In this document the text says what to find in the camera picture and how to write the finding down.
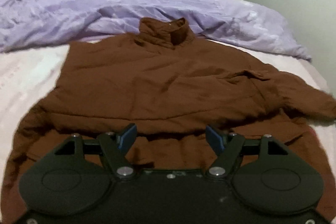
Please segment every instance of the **silver screw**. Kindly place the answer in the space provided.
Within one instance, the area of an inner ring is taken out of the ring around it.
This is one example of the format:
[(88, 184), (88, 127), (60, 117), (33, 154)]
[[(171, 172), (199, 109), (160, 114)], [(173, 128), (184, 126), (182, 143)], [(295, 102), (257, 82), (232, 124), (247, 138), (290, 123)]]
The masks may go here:
[(222, 167), (211, 167), (209, 173), (213, 176), (222, 176), (225, 174), (225, 169)]
[(167, 175), (167, 178), (174, 179), (174, 178), (176, 178), (176, 176), (174, 174), (169, 174), (169, 175)]
[(123, 166), (117, 169), (118, 175), (121, 175), (123, 177), (130, 176), (133, 174), (133, 168), (128, 166)]
[(27, 220), (27, 224), (38, 224), (38, 223), (33, 218), (30, 218), (30, 219)]

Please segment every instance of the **lavender comforter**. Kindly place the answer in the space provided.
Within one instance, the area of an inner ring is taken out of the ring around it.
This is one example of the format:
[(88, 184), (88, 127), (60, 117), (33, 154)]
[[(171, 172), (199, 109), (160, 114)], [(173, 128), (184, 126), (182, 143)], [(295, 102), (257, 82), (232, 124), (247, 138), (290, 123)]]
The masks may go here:
[(283, 16), (243, 0), (0, 0), (0, 52), (137, 33), (142, 17), (185, 17), (210, 39), (310, 59)]

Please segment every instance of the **brown jacket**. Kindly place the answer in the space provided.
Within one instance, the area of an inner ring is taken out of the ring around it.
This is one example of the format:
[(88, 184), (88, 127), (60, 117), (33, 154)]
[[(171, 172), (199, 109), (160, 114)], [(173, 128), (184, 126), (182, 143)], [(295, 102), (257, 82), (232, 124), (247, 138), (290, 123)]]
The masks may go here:
[(127, 158), (140, 167), (208, 167), (216, 157), (203, 134), (209, 123), (248, 138), (272, 134), (322, 174), (318, 210), (332, 219), (335, 180), (303, 116), (333, 120), (336, 101), (248, 53), (196, 38), (184, 19), (144, 18), (139, 35), (74, 42), (55, 89), (15, 134), (2, 188), (4, 224), (24, 213), (17, 182), (36, 160), (70, 133), (94, 138), (130, 122), (139, 137)]

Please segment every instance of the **jacket collar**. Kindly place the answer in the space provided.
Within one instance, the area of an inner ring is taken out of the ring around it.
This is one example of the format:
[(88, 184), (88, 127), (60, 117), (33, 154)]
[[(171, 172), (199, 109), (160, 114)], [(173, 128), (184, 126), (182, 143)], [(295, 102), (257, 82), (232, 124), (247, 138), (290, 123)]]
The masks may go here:
[(174, 49), (183, 42), (195, 39), (186, 19), (162, 22), (153, 18), (140, 20), (139, 38), (152, 44)]

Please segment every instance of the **white bed sheet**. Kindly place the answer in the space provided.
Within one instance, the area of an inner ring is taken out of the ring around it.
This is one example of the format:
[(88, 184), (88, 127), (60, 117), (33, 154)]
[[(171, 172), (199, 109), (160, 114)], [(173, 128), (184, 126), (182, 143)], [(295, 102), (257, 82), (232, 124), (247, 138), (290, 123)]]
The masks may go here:
[[(0, 54), (0, 179), (3, 179), (12, 137), (21, 118), (50, 90), (60, 74), (68, 45)], [(300, 76), (314, 88), (328, 92), (325, 80), (308, 62), (290, 56), (266, 54), (239, 48), (264, 63)], [(311, 122), (336, 177), (336, 128), (332, 123)]]

